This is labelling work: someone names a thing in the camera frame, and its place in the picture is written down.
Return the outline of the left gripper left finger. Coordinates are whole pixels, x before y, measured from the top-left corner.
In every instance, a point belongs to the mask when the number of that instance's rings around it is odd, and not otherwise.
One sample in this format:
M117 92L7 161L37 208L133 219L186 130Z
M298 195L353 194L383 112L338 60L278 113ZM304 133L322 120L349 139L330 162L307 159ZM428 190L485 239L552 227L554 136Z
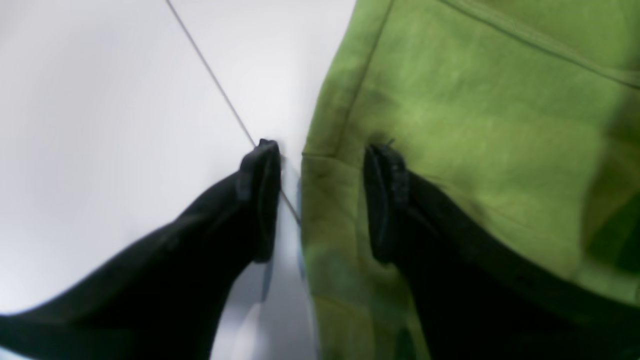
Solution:
M1 346L33 360L208 360L240 274L274 253L281 152L261 139L170 223L52 300L1 317Z

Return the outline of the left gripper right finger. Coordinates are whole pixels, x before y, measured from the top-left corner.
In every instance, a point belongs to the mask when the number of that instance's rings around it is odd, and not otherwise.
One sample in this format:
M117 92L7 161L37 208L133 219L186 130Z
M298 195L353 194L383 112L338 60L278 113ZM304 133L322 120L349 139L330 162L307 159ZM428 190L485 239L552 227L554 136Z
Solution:
M407 281L434 360L637 360L639 310L490 235L389 145L365 148L371 251Z

